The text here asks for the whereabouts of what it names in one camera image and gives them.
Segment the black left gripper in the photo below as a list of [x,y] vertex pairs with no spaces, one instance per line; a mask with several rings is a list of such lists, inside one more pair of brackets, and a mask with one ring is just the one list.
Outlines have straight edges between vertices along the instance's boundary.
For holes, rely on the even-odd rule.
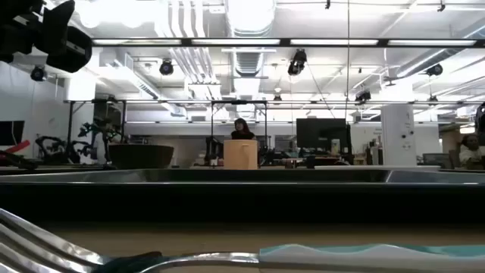
[[[1,0],[1,61],[11,63],[15,53],[28,55],[39,34],[43,0]],[[43,45],[66,45],[61,54],[48,54],[46,64],[69,73],[86,66],[92,57],[92,39],[76,27],[68,26],[75,1],[45,9],[40,41]]]

